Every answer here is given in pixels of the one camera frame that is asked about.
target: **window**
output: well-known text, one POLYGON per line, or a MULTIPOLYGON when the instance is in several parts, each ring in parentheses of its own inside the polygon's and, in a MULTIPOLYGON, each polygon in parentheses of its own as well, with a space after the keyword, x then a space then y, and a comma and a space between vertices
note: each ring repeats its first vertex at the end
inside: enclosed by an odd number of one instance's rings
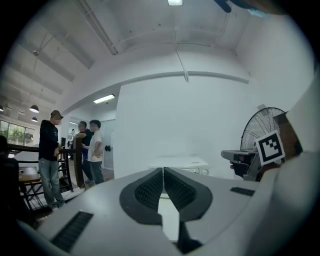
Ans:
POLYGON ((5 122, 3 120, 0 122, 0 134, 4 136, 10 144, 32 146, 34 133, 35 130, 31 128, 5 122))

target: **black hoodie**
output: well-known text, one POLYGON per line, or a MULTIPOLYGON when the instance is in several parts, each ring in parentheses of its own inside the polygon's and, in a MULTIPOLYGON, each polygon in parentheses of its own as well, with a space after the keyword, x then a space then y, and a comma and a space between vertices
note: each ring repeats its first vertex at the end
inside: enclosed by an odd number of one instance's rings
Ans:
POLYGON ((40 126, 39 159, 57 161, 54 156, 58 147, 58 129, 50 121, 43 120, 40 126))

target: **white t-shirt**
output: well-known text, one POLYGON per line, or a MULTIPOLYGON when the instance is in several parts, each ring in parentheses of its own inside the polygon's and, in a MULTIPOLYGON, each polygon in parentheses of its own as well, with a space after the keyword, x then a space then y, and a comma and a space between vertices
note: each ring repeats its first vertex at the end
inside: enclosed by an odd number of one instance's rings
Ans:
POLYGON ((88 150, 88 161, 89 162, 101 162, 104 157, 104 149, 102 145, 102 137, 100 134, 100 130, 97 130, 94 132, 94 135, 92 136, 90 140, 89 150, 88 150), (94 155, 95 151, 95 144, 96 142, 101 142, 100 148, 99 148, 99 156, 94 155))

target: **blue jeans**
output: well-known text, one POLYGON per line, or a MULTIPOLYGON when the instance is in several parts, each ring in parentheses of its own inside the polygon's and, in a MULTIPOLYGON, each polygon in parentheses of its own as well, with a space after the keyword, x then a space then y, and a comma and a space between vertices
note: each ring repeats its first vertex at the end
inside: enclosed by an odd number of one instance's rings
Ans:
POLYGON ((90 163, 90 169, 91 169, 91 173, 92 173, 93 180, 94 180, 95 184, 99 184, 99 183, 104 182, 105 180, 104 180, 104 177, 101 172, 102 161, 101 162, 89 162, 89 163, 90 163))
POLYGON ((88 177, 89 181, 93 181, 92 173, 90 170, 90 164, 88 162, 88 155, 82 154, 82 170, 85 175, 88 177))
POLYGON ((64 198, 60 192, 58 168, 58 161, 49 161, 44 158, 39 160, 39 172, 43 186, 44 198, 51 209, 56 206, 61 207, 65 204, 64 198))

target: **electric fan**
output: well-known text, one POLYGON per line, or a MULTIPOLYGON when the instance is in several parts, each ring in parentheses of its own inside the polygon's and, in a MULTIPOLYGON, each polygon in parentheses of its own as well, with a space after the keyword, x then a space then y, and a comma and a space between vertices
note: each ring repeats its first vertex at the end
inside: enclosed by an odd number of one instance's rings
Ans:
POLYGON ((256 139, 275 130, 279 132, 274 117, 283 113, 283 110, 276 107, 266 107, 255 113, 244 128, 240 150, 252 150, 256 139))

